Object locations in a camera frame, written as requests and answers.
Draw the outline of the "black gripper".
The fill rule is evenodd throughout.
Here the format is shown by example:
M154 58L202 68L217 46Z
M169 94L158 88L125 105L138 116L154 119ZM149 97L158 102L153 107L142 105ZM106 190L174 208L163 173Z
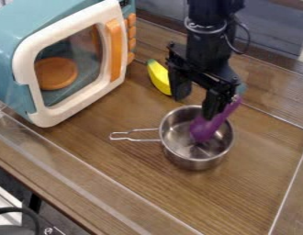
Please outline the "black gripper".
M202 102L203 119L227 117L237 107L237 96L245 93L245 84L227 60L203 67L186 58L183 44L170 42L167 50L166 65L173 99L179 101L187 97L191 84L197 84L206 91Z

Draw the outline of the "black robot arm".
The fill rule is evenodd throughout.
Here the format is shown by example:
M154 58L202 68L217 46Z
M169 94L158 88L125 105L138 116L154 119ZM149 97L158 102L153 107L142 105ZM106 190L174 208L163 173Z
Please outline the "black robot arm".
M187 0L187 5L186 43L167 44L169 86L175 101L189 96L191 84L205 89L202 117L211 120L233 102L241 85L229 59L232 53L244 54L248 50L234 47L236 27L249 34L236 16L245 0Z

